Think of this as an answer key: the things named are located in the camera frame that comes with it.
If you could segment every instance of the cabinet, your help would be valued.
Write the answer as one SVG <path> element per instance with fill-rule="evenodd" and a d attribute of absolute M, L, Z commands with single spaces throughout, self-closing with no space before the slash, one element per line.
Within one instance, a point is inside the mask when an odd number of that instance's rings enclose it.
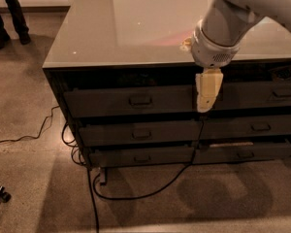
<path fill-rule="evenodd" d="M 88 168 L 291 156 L 290 55 L 250 54 L 247 43 L 222 69 L 213 109 L 199 114 L 202 68 L 170 42 L 122 45 L 116 1 L 76 0 L 44 65 Z"/>

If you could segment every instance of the concrete floor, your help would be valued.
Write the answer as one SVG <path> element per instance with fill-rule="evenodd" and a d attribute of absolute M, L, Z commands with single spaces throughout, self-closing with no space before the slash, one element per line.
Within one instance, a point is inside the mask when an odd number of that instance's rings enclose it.
<path fill-rule="evenodd" d="M 32 43 L 0 50 L 0 140 L 37 135 L 56 101 L 41 69 L 64 14 L 26 14 Z M 12 194 L 0 204 L 0 232 L 95 232 L 86 170 L 61 142 L 65 121 L 54 110 L 39 140 L 0 144 L 0 185 Z M 182 165 L 109 171 L 100 191 L 137 196 L 168 182 Z M 189 167 L 163 192 L 138 201 L 96 197 L 100 232 L 289 232 L 291 158 Z"/>

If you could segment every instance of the drawer front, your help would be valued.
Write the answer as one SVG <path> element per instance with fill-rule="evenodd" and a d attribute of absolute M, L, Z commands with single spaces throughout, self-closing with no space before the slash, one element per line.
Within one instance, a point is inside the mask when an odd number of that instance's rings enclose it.
<path fill-rule="evenodd" d="M 94 167 L 185 163 L 192 160 L 193 151 L 193 148 L 186 146 L 134 150 L 97 150 L 89 155 L 89 159 Z"/>
<path fill-rule="evenodd" d="M 201 139 L 291 134 L 291 115 L 250 116 L 206 120 Z"/>
<path fill-rule="evenodd" d="M 73 90 L 64 93 L 72 117 L 192 112 L 192 86 Z"/>
<path fill-rule="evenodd" d="M 88 125 L 80 129 L 86 147 L 196 141 L 201 122 L 166 121 L 112 125 Z"/>
<path fill-rule="evenodd" d="M 279 159 L 291 156 L 291 144 L 259 144 L 253 146 L 196 150 L 194 164 Z"/>
<path fill-rule="evenodd" d="M 291 81 L 224 83 L 214 110 L 291 106 Z"/>

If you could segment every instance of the person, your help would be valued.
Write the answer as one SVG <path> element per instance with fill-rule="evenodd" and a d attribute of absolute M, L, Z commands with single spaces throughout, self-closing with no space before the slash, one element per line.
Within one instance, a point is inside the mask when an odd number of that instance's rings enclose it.
<path fill-rule="evenodd" d="M 25 18 L 22 13 L 22 9 L 18 0 L 5 0 L 9 11 L 12 15 L 13 25 L 16 33 L 19 36 L 20 42 L 25 45 L 31 42 L 28 34 L 29 28 L 26 24 Z M 0 49 L 4 48 L 6 43 L 10 41 L 10 36 L 4 28 L 4 21 L 0 16 Z"/>

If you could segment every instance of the bottom drawer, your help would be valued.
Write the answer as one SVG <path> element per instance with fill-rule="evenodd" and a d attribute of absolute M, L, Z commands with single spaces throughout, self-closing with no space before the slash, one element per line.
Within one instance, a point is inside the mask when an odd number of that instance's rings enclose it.
<path fill-rule="evenodd" d="M 201 146 L 196 150 L 194 164 L 224 162 L 244 162 L 255 160 L 280 159 L 291 156 L 291 141 L 284 138 L 275 142 L 252 142 L 214 144 Z"/>
<path fill-rule="evenodd" d="M 123 167 L 191 162 L 194 148 L 169 147 L 132 150 L 96 150 L 89 155 L 93 167 Z"/>

